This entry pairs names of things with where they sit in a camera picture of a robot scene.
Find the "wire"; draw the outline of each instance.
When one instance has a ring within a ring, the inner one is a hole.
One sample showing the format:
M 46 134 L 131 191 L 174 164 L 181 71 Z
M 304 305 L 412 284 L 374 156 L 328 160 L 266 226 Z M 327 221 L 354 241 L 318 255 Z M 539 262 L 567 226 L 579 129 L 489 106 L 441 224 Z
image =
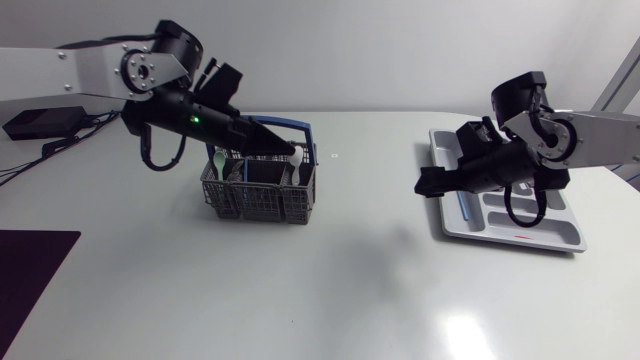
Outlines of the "wire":
M 0 172 L 5 172 L 5 171 L 15 170 L 15 169 L 17 169 L 17 168 L 19 168 L 19 167 L 23 167 L 23 166 L 25 166 L 25 165 L 29 165 L 29 164 L 31 164 L 31 163 L 32 163 L 32 162 L 31 162 L 31 161 L 29 161 L 29 162 L 26 162 L 26 163 L 24 163 L 24 164 L 22 164 L 22 165 L 14 166 L 14 167 L 12 167 L 12 168 L 10 168 L 10 169 L 2 169 L 2 170 L 0 170 Z
M 504 206 L 507 208 L 507 214 L 509 218 L 516 223 L 516 225 L 521 227 L 534 227 L 538 225 L 542 219 L 544 219 L 544 215 L 547 212 L 547 193 L 544 191 L 535 190 L 536 194 L 536 202 L 538 203 L 538 214 L 536 218 L 531 222 L 524 222 L 516 217 L 516 214 L 513 213 L 513 207 L 511 206 L 511 185 L 505 186 L 504 188 Z
M 155 40 L 160 36 L 162 36 L 161 33 L 153 33 L 149 35 L 119 35 L 119 36 L 109 36 L 102 40 L 103 41 L 148 41 L 148 40 Z
M 540 122 L 540 107 L 541 107 L 541 98 L 542 98 L 542 88 L 540 86 L 536 86 L 535 90 L 531 93 L 531 106 L 529 107 L 529 121 L 531 121 L 531 127 L 533 130 L 540 136 L 542 141 L 547 144 L 548 147 L 554 147 L 558 142 L 556 137 L 553 134 L 550 134 L 544 127 L 542 127 L 542 123 Z
M 634 180 L 634 179 L 637 179 L 638 177 L 640 177 L 640 173 L 637 173 L 637 174 L 633 175 L 632 177 L 628 178 L 627 182 L 629 182 L 631 180 Z
M 40 157 L 39 159 L 36 159 L 36 160 L 34 160 L 34 161 L 32 161 L 32 162 L 25 163 L 25 164 L 22 164 L 22 165 L 16 166 L 16 167 L 14 168 L 14 169 L 17 169 L 17 168 L 20 168 L 20 167 L 24 166 L 24 167 L 23 167 L 22 169 L 20 169 L 20 170 L 16 170 L 16 171 L 13 171 L 13 172 L 9 172 L 9 173 L 6 173 L 6 174 L 2 174 L 2 175 L 0 175 L 0 177 L 3 177 L 3 176 L 9 176 L 8 178 L 6 178 L 6 179 L 2 180 L 2 182 L 0 182 L 0 186 L 3 186 L 4 184 L 6 184 L 6 183 L 8 183 L 9 181 L 13 180 L 16 176 L 18 176 L 18 175 L 20 175 L 20 174 L 24 173 L 25 171 L 27 171 L 27 170 L 29 170 L 29 169 L 33 168 L 34 166 L 36 166 L 36 165 L 38 165 L 38 164 L 42 163 L 43 161 L 45 161 L 45 160 L 47 160 L 47 159 L 51 158 L 52 156 L 57 155 L 57 154 L 59 154 L 59 153 L 61 153 L 61 152 L 65 151 L 65 150 L 67 150 L 67 149 L 69 149 L 69 148 L 71 148 L 71 147 L 73 147 L 73 146 L 75 146 L 75 145 L 77 145 L 77 144 L 81 143 L 83 140 L 86 140 L 86 139 L 88 139 L 88 138 L 92 137 L 92 136 L 93 136 L 93 135 L 95 135 L 98 131 L 100 131 L 100 129 L 102 129 L 105 125 L 107 125 L 107 124 L 111 123 L 113 120 L 115 120 L 115 119 L 118 117 L 118 115 L 119 115 L 119 114 L 120 114 L 120 112 L 119 112 L 119 111 L 111 111 L 111 112 L 108 112 L 108 113 L 102 114 L 101 116 L 105 116 L 105 115 L 109 115 L 109 116 L 108 116 L 105 120 L 98 122 L 98 123 L 96 124 L 96 126 L 95 126 L 95 128 L 94 128 L 93 130 L 91 130 L 90 132 L 86 133 L 85 135 L 83 135 L 83 136 L 79 137 L 79 138 L 78 138 L 78 140 L 77 140 L 76 142 L 74 142 L 74 143 L 72 143 L 72 144 L 70 144 L 70 145 L 67 145 L 67 146 L 65 146 L 65 147 L 62 147 L 62 148 L 60 148 L 60 149 L 55 150 L 55 151 L 54 151 L 51 155 L 49 155 L 49 156 L 46 156 L 46 157 Z
M 6 174 L 1 174 L 1 175 L 0 175 L 0 177 L 3 177 L 3 176 L 9 176 L 9 175 L 11 175 L 11 174 L 15 174 L 15 173 L 17 173 L 17 171 L 12 171 L 12 172 L 8 172 L 8 173 L 6 173 Z
M 142 162 L 144 162 L 145 165 L 153 171 L 167 171 L 176 166 L 184 152 L 187 136 L 182 135 L 182 140 L 180 140 L 180 146 L 178 147 L 178 153 L 168 164 L 156 165 L 151 161 L 151 126 L 149 124 L 142 124 L 142 126 L 143 128 L 140 132 L 140 155 L 142 156 Z

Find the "white table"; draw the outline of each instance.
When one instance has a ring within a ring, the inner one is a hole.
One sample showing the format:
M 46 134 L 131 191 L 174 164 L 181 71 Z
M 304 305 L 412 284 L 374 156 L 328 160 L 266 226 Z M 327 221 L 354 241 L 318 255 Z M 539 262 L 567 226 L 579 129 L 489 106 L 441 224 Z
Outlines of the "white table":
M 119 120 L 0 188 L 0 228 L 82 232 L 5 358 L 640 358 L 640 195 L 614 174 L 571 172 L 584 254 L 455 239 L 413 186 L 428 130 L 472 117 L 268 115 L 313 125 L 307 226 L 218 220 L 204 146 L 155 173 Z M 41 143 L 2 138 L 0 168 Z

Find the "cutlery basket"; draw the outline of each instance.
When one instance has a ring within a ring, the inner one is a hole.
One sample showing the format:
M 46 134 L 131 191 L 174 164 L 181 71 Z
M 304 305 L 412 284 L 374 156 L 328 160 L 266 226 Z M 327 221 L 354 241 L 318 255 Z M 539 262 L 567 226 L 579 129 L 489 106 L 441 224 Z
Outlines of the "cutlery basket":
M 311 126 L 300 121 L 254 116 L 265 125 L 304 131 L 306 142 L 290 142 L 304 151 L 299 167 L 300 184 L 291 184 L 293 166 L 287 155 L 243 157 L 239 152 L 207 145 L 210 160 L 200 180 L 207 204 L 219 218 L 255 221 L 286 221 L 307 224 L 316 199 L 316 147 Z M 212 154 L 222 151 L 226 161 L 222 179 L 212 167 Z

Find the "metal bracket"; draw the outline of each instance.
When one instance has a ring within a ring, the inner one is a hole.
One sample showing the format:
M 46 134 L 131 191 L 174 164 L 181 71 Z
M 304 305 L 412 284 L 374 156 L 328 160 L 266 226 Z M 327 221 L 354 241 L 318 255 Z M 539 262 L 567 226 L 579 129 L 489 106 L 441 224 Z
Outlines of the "metal bracket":
M 132 49 L 145 52 L 147 46 L 126 42 L 76 50 L 0 48 L 0 101 L 70 94 L 148 100 L 152 92 L 135 93 L 122 79 L 122 58 Z M 144 56 L 149 63 L 149 83 L 145 82 L 145 89 L 140 82 L 140 89 L 151 90 L 187 75 L 171 54 Z
M 609 112 L 555 112 L 541 122 L 547 131 L 558 136 L 556 146 L 549 148 L 544 144 L 531 127 L 526 112 L 508 120 L 503 127 L 527 142 L 547 168 L 640 163 L 638 116 Z

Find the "basket handle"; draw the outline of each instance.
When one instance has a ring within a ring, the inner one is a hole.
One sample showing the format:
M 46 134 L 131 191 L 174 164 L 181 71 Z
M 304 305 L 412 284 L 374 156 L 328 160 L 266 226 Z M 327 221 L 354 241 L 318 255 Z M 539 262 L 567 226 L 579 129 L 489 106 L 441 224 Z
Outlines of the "basket handle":
M 298 121 L 298 120 L 285 119 L 285 118 L 280 118 L 275 116 L 263 116 L 263 115 L 249 115 L 249 116 L 252 117 L 255 121 L 263 125 L 280 126 L 280 127 L 286 127 L 294 130 L 303 131 L 305 141 L 307 142 L 307 149 L 309 151 L 309 163 L 313 164 L 314 166 L 318 165 L 318 158 L 316 157 L 316 148 L 315 148 L 315 144 L 313 143 L 313 136 L 311 134 L 311 124 Z

